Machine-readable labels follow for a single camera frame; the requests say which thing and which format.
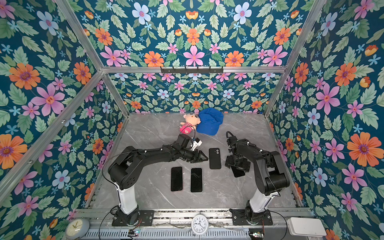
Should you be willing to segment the black phone case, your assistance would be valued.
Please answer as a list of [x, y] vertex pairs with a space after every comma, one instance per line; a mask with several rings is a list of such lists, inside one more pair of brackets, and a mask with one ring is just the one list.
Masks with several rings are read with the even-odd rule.
[[219, 148], [210, 148], [209, 149], [209, 162], [211, 170], [220, 170], [221, 165], [221, 152]]

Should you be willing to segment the blue-edged smartphone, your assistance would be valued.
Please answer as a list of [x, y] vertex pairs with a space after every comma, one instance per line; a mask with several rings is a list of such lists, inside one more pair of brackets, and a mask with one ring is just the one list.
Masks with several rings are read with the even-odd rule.
[[192, 168], [191, 169], [191, 185], [190, 189], [192, 193], [201, 193], [203, 191], [203, 169]]

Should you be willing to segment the purple-edged smartphone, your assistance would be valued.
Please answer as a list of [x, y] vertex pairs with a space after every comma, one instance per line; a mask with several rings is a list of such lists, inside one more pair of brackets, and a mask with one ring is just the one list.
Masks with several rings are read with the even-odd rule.
[[171, 191], [178, 192], [183, 190], [183, 168], [173, 167], [171, 169]]

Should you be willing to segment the silver-edged black smartphone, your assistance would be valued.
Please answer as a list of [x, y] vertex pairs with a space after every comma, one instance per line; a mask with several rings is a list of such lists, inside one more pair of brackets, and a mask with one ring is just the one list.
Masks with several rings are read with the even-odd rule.
[[231, 170], [232, 170], [235, 178], [240, 178], [240, 177], [245, 176], [245, 172], [243, 170], [239, 170], [234, 166], [231, 166]]

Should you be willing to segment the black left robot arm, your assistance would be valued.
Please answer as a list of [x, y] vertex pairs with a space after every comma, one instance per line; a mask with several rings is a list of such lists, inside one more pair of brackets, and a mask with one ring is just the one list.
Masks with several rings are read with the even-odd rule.
[[139, 210], [135, 196], [135, 184], [144, 167], [179, 159], [191, 164], [206, 162], [209, 160], [208, 156], [196, 149], [200, 144], [188, 135], [180, 134], [175, 142], [156, 149], [126, 147], [108, 168], [108, 174], [117, 189], [119, 200], [118, 209], [113, 213], [112, 226], [137, 226], [141, 220], [145, 219]]

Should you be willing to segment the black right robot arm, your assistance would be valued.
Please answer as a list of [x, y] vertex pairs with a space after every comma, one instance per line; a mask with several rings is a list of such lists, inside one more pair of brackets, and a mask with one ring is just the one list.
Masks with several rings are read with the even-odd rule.
[[248, 173], [254, 167], [257, 189], [247, 201], [242, 217], [251, 225], [267, 223], [271, 217], [268, 206], [281, 196], [281, 190], [290, 186], [285, 161], [277, 151], [266, 151], [247, 139], [238, 139], [230, 131], [226, 132], [230, 155], [225, 166], [233, 173]]

